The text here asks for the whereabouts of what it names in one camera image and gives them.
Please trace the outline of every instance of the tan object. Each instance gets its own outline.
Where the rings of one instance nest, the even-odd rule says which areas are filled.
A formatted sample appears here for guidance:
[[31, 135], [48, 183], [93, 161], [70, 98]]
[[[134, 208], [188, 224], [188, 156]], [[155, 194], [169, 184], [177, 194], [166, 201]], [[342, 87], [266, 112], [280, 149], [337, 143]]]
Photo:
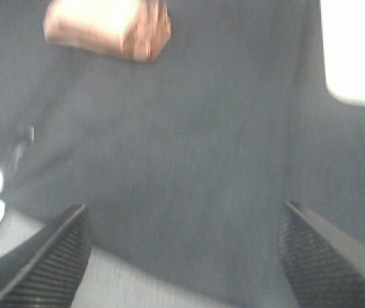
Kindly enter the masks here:
[[47, 42], [137, 61], [152, 61], [171, 38], [165, 3], [151, 0], [53, 0]]

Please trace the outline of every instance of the brown paper bag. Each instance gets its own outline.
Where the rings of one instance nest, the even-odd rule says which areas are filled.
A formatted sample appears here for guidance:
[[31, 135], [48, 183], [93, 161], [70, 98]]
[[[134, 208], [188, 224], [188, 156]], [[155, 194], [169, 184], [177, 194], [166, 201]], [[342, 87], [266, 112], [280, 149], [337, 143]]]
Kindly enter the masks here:
[[153, 0], [53, 0], [47, 42], [137, 61], [152, 61], [171, 38], [167, 6]]

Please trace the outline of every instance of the gray carpet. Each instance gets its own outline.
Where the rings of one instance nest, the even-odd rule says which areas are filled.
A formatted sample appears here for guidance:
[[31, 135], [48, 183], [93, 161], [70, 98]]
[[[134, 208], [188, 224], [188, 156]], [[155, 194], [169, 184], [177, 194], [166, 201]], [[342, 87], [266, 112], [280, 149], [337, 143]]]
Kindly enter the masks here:
[[8, 205], [86, 203], [106, 252], [243, 307], [296, 307], [287, 198], [365, 243], [365, 108], [325, 89], [317, 2], [168, 0], [153, 64], [47, 45], [47, 3], [0, 1], [0, 152], [36, 129]]

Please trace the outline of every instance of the gray fabric wall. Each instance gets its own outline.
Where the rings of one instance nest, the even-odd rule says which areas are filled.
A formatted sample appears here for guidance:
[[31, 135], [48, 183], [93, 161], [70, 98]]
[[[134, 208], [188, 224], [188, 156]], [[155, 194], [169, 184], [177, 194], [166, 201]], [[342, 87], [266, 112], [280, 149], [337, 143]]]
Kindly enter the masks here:
[[243, 307], [296, 306], [287, 198], [365, 242], [365, 108], [326, 92], [316, 2], [168, 0], [154, 64], [47, 45], [47, 4], [0, 1], [0, 152], [36, 129], [8, 206], [86, 203], [102, 249]]

